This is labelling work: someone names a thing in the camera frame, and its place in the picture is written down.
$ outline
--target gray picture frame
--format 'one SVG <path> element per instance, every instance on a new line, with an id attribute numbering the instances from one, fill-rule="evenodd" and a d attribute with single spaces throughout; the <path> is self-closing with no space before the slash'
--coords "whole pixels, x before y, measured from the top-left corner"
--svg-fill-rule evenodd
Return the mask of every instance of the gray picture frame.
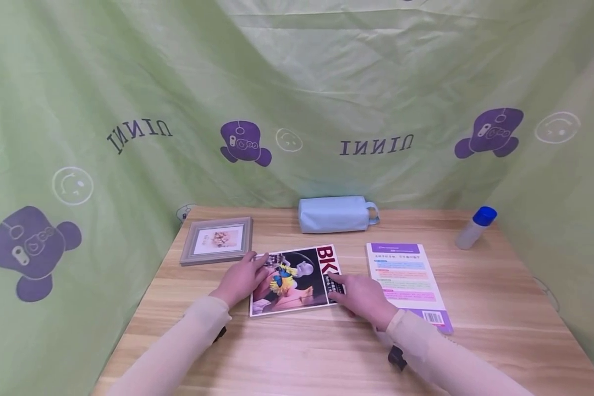
<path id="1" fill-rule="evenodd" d="M 242 244 L 239 250 L 230 250 L 217 253 L 194 254 L 198 236 L 202 230 L 221 229 L 227 227 L 242 226 Z M 241 260 L 247 251 L 251 250 L 252 226 L 254 220 L 252 217 L 220 218 L 218 220 L 195 221 L 189 226 L 185 245 L 180 256 L 180 265 L 182 267 L 198 266 L 201 264 L 212 264 L 217 262 Z"/>

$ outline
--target sleeve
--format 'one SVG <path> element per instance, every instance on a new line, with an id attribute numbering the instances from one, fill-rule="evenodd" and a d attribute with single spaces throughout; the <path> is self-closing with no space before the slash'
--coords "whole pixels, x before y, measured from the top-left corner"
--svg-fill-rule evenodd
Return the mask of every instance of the sleeve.
<path id="1" fill-rule="evenodd" d="M 229 306 L 212 296 L 190 305 L 177 324 L 160 337 L 110 388 L 108 396 L 165 396 L 180 385 L 194 361 L 231 320 Z"/>
<path id="2" fill-rule="evenodd" d="M 390 321 L 387 334 L 403 351 L 409 367 L 451 396 L 533 396 L 413 312 L 399 310 Z"/>

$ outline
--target green fabric wall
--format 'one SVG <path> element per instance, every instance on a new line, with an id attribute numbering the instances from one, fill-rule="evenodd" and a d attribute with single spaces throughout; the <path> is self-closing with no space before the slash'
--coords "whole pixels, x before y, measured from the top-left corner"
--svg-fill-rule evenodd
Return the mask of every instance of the green fabric wall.
<path id="1" fill-rule="evenodd" d="M 496 205 L 594 361 L 594 0 L 1 0 L 0 395 L 88 394 L 191 205 L 350 194 Z"/>

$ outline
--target magazine cover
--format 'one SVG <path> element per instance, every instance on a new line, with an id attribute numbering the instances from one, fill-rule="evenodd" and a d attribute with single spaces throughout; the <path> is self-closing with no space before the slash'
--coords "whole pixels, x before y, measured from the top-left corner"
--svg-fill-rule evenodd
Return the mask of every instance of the magazine cover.
<path id="1" fill-rule="evenodd" d="M 305 247 L 268 254 L 266 278 L 251 295 L 251 317 L 336 304 L 327 293 L 345 293 L 328 274 L 341 274 L 334 245 Z"/>

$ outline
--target light blue pouch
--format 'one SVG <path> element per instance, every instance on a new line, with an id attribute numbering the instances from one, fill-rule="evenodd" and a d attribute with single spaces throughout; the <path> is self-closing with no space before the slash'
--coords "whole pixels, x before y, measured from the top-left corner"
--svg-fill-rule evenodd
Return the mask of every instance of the light blue pouch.
<path id="1" fill-rule="evenodd" d="M 376 210 L 370 218 L 369 209 Z M 304 234 L 367 230 L 380 221 L 378 208 L 362 196 L 330 196 L 299 201 L 299 224 Z"/>

